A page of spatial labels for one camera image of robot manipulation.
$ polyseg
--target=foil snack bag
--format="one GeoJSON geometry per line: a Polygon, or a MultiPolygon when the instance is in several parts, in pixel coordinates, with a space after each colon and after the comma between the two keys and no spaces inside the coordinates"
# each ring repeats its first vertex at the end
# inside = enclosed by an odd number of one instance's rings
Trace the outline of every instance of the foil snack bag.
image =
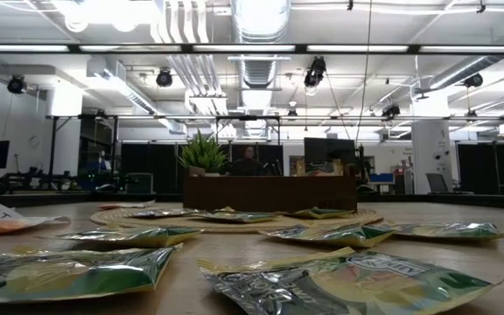
{"type": "Polygon", "coordinates": [[[489,241],[501,239],[504,234],[492,223],[419,223],[393,224],[396,235],[417,238],[438,238],[461,241],[489,241]]]}
{"type": "Polygon", "coordinates": [[[300,210],[294,213],[286,213],[287,216],[302,218],[302,219],[330,219],[339,217],[344,214],[353,214],[355,210],[336,210],[336,209],[312,209],[300,210]]]}
{"type": "Polygon", "coordinates": [[[152,291],[174,248],[0,255],[0,303],[152,291]]]}
{"type": "Polygon", "coordinates": [[[135,248],[158,249],[176,245],[202,233],[203,230],[186,227],[99,227],[80,233],[50,237],[59,240],[108,242],[135,248]]]}
{"type": "Polygon", "coordinates": [[[259,233],[278,237],[289,241],[316,242],[341,247],[353,246],[372,248],[394,233],[393,229],[385,227],[370,227],[360,225],[330,226],[330,227],[292,227],[278,231],[259,233]]]}
{"type": "Polygon", "coordinates": [[[214,221],[226,221],[237,223],[257,223],[277,219],[277,213],[239,213],[239,212],[216,212],[198,213],[196,216],[214,221]]]}
{"type": "Polygon", "coordinates": [[[138,219],[161,219],[161,218],[171,218],[179,217],[190,214],[199,214],[201,210],[190,209],[190,208],[175,208],[175,209],[150,209],[147,211],[139,211],[130,214],[132,218],[138,219]]]}
{"type": "Polygon", "coordinates": [[[429,315],[494,287],[452,269],[350,248],[241,267],[198,264],[213,288],[249,315],[429,315]]]}

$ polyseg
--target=person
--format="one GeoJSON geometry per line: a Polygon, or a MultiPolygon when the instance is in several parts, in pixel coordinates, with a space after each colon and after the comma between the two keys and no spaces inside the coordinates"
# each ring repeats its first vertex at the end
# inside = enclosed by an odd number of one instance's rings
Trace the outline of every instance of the person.
{"type": "Polygon", "coordinates": [[[244,158],[233,162],[229,174],[232,176],[261,176],[262,163],[254,158],[254,147],[244,150],[244,158]]]}

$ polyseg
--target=wooden table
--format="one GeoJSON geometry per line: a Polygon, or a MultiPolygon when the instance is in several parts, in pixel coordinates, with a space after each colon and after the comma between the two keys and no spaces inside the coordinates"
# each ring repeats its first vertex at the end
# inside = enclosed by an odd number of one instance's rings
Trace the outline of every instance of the wooden table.
{"type": "MultiPolygon", "coordinates": [[[[77,243],[42,240],[34,236],[95,228],[88,218],[96,206],[95,203],[84,203],[21,208],[19,212],[29,216],[67,215],[72,223],[67,227],[51,226],[21,234],[0,235],[0,254],[17,245],[69,249],[77,243]]],[[[359,206],[377,210],[397,222],[491,221],[504,231],[504,209],[423,203],[367,203],[359,206]]],[[[189,240],[174,256],[154,292],[59,303],[0,305],[0,314],[244,314],[228,298],[213,291],[196,266],[197,258],[236,265],[329,250],[269,241],[259,234],[202,234],[189,240]]],[[[504,239],[485,245],[388,240],[374,250],[435,263],[490,282],[504,278],[504,239]]],[[[484,297],[447,314],[504,314],[504,283],[484,297]]]]}

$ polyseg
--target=spotlight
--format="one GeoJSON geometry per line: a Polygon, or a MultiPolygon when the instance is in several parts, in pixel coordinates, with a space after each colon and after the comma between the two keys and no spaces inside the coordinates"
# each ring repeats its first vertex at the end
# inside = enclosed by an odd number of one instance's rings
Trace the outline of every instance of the spotlight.
{"type": "Polygon", "coordinates": [[[326,72],[326,62],[324,57],[314,57],[310,68],[304,77],[304,86],[308,88],[315,88],[323,79],[326,72]]]}
{"type": "Polygon", "coordinates": [[[400,115],[398,104],[390,104],[382,109],[382,117],[394,117],[400,115]]]}
{"type": "Polygon", "coordinates": [[[481,87],[481,85],[483,84],[483,77],[481,76],[481,74],[477,73],[469,77],[468,79],[464,80],[462,84],[464,84],[464,86],[467,88],[470,87],[478,88],[481,87]]]}
{"type": "Polygon", "coordinates": [[[25,77],[23,75],[13,75],[13,78],[7,85],[7,90],[14,95],[21,95],[26,93],[25,77]]]}
{"type": "Polygon", "coordinates": [[[157,85],[159,85],[161,88],[168,88],[170,85],[172,85],[171,69],[167,67],[161,68],[156,82],[157,85]]]}

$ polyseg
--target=ventilation duct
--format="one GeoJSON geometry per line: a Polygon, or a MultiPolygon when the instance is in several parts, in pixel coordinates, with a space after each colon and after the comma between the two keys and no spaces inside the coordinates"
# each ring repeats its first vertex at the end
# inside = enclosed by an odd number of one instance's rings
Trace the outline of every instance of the ventilation duct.
{"type": "MultiPolygon", "coordinates": [[[[237,43],[270,44],[282,42],[291,14],[291,0],[231,0],[233,33],[237,43]]],[[[247,109],[267,109],[271,103],[277,61],[242,60],[239,63],[242,91],[247,109]]]]}
{"type": "MultiPolygon", "coordinates": [[[[495,41],[496,45],[504,45],[504,36],[495,41]]],[[[457,65],[452,66],[443,73],[435,75],[430,80],[422,81],[422,90],[424,93],[436,91],[443,88],[459,83],[464,79],[471,77],[474,74],[504,60],[504,56],[483,56],[483,57],[469,57],[459,62],[457,65]]],[[[398,88],[389,97],[398,100],[405,95],[410,94],[409,87],[398,88]]]]}

